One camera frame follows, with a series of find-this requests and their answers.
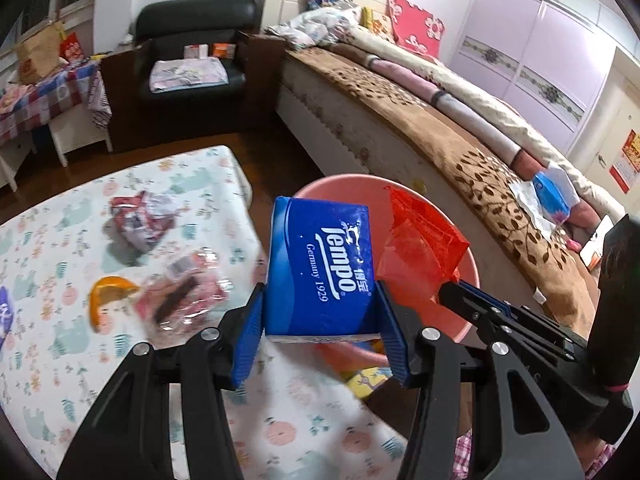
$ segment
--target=blue gripper pad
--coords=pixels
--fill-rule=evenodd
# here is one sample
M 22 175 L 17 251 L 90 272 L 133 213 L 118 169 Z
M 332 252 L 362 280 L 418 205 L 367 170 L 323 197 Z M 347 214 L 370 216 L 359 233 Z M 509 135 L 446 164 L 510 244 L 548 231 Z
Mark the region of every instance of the blue gripper pad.
M 492 306 L 499 308 L 506 317 L 508 317 L 509 319 L 513 319 L 513 315 L 511 314 L 511 307 L 508 304 L 504 303 L 503 301 L 496 300 L 493 296 L 490 296 L 479 288 L 474 287 L 470 283 L 460 280 L 458 285 L 465 291 L 477 296 L 480 300 L 484 300 L 485 302 L 487 302 L 489 308 L 491 308 Z
M 262 300 L 264 287 L 256 286 L 245 308 L 249 309 L 244 325 L 234 346 L 234 365 L 231 369 L 231 382 L 237 388 L 251 373 L 255 355 L 262 337 Z
M 376 309 L 380 337 L 385 345 L 386 358 L 394 377 L 404 386 L 410 375 L 407 344 L 383 285 L 376 282 L 375 290 L 373 305 Z

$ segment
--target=blue tempo tissue pack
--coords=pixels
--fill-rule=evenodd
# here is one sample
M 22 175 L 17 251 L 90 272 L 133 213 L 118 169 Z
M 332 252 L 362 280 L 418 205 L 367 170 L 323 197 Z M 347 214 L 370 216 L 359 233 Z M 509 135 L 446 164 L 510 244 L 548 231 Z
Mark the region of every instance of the blue tempo tissue pack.
M 370 309 L 373 256 L 366 206 L 277 197 L 264 297 L 268 339 L 378 337 Z

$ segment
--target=metal bolt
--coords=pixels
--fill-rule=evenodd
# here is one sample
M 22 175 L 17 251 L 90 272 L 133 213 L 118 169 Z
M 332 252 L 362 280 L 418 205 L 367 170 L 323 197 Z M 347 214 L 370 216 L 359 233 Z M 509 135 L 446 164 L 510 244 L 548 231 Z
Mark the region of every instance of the metal bolt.
M 497 341 L 491 345 L 491 350 L 493 350 L 498 355 L 507 355 L 509 352 L 509 347 L 505 345 L 505 343 Z
M 133 353 L 139 356 L 147 355 L 150 350 L 151 350 L 151 347 L 149 346 L 148 343 L 138 343 L 133 347 Z
M 220 331 L 217 328 L 206 328 L 200 332 L 200 337 L 204 341 L 215 341 L 220 337 Z
M 437 341 L 440 339 L 440 330 L 437 328 L 427 327 L 422 330 L 422 337 L 429 341 Z

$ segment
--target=tablecloth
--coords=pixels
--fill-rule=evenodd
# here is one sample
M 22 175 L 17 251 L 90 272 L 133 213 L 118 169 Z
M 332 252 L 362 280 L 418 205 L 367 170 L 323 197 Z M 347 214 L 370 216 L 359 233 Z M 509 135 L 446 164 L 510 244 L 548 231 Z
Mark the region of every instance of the tablecloth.
M 0 114 L 0 146 L 86 102 L 97 67 L 97 61 L 73 61 L 39 82 L 10 113 Z
M 181 211 L 159 245 L 136 257 L 113 231 L 108 201 L 145 188 L 171 193 Z M 16 311 L 0 351 L 0 405 L 50 475 L 110 375 L 146 339 L 124 307 L 110 308 L 102 332 L 92 331 L 86 297 L 93 283 L 113 274 L 141 283 L 188 248 L 209 246 L 234 284 L 216 313 L 221 317 L 264 278 L 246 211 L 250 198 L 235 158 L 219 146 L 94 180 L 0 227 L 0 283 Z M 312 346 L 263 340 L 245 384 L 224 397 L 247 480 L 396 478 L 406 441 L 326 369 Z M 179 386 L 172 386 L 170 430 L 176 478 L 187 478 Z

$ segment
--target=pink bucket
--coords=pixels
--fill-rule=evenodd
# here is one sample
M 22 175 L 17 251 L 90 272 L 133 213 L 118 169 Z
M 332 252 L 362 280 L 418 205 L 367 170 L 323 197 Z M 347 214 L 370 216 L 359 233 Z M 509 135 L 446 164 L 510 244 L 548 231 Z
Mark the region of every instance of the pink bucket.
M 303 187 L 295 196 L 297 198 L 332 200 L 333 202 L 356 203 L 368 206 L 374 268 L 377 268 L 386 238 L 391 231 L 393 223 L 388 191 L 384 189 L 386 186 L 394 186 L 420 200 L 429 202 L 422 195 L 401 184 L 367 174 L 341 174 L 321 178 Z M 444 218 L 447 218 L 442 211 L 440 213 Z M 458 270 L 462 280 L 474 286 L 480 285 L 476 261 L 471 250 L 467 250 L 462 257 Z M 442 330 L 456 342 L 462 341 L 471 328 L 471 323 L 466 322 L 466 320 L 439 305 L 434 305 L 434 308 L 430 309 L 429 312 L 429 324 Z M 319 344 L 316 347 L 327 362 L 338 372 L 389 366 L 385 355 L 358 348 L 350 343 Z

